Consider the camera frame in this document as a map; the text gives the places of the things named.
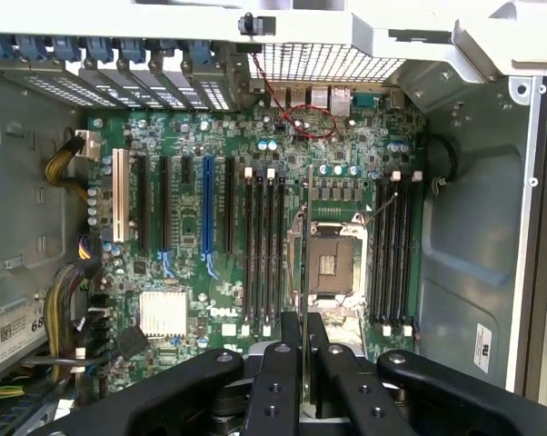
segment motherboard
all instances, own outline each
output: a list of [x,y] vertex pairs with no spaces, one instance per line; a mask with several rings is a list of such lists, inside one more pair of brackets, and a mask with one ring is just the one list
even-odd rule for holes
[[[280,313],[304,302],[331,341],[371,361],[413,349],[424,119],[380,95],[353,101],[322,139],[261,106],[90,113],[88,222],[103,271],[93,301],[112,335],[139,325],[151,343],[111,368],[110,391],[208,348],[279,339]],[[333,125],[307,108],[293,119],[313,134]]]

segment red wire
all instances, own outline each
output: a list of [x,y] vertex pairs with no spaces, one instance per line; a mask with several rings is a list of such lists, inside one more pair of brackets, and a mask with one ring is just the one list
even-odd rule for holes
[[[275,96],[275,91],[272,88],[272,85],[270,84],[269,80],[267,80],[267,75],[265,74],[265,71],[263,70],[262,66],[259,65],[259,61],[257,60],[257,55],[252,54],[252,58],[254,60],[255,68],[257,68],[258,73],[264,80],[267,91],[270,93],[270,95],[273,98],[273,102],[280,109],[280,111],[282,111],[282,118],[288,123],[290,123],[296,132],[299,132],[302,136],[308,139],[325,139],[332,136],[336,132],[336,130],[338,130],[338,123],[336,123],[336,118],[334,118],[334,115],[332,115],[330,111],[328,111],[327,109],[323,109],[322,107],[314,106],[312,104],[298,104],[297,106],[291,107],[289,111],[286,111],[283,108],[283,106],[280,104],[280,102],[278,101],[277,97]],[[330,116],[330,119],[332,120],[332,123],[333,123],[333,128],[330,129],[330,131],[326,134],[307,133],[304,129],[295,125],[295,120],[292,118],[293,111],[297,109],[312,109],[313,111],[318,111],[324,115]]]

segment beige pci slot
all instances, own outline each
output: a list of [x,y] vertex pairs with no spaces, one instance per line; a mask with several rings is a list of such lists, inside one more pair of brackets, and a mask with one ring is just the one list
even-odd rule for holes
[[112,200],[115,243],[123,243],[128,239],[129,175],[128,150],[115,148],[112,151]]

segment screw hole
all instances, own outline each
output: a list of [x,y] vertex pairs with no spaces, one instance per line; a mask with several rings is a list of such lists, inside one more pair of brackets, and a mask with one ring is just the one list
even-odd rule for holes
[[381,409],[380,407],[375,407],[373,409],[373,417],[374,418],[384,418],[385,414],[386,414],[386,412],[384,412],[383,409]]
[[277,416],[280,414],[280,410],[275,406],[270,406],[264,410],[264,413],[270,418],[273,418],[274,416]]

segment blue pcie slot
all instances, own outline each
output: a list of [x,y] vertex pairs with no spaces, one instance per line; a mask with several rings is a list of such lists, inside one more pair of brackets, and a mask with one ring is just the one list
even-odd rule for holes
[[219,277],[213,267],[214,239],[215,158],[203,158],[203,225],[201,230],[201,260],[207,264],[207,272],[215,280]]

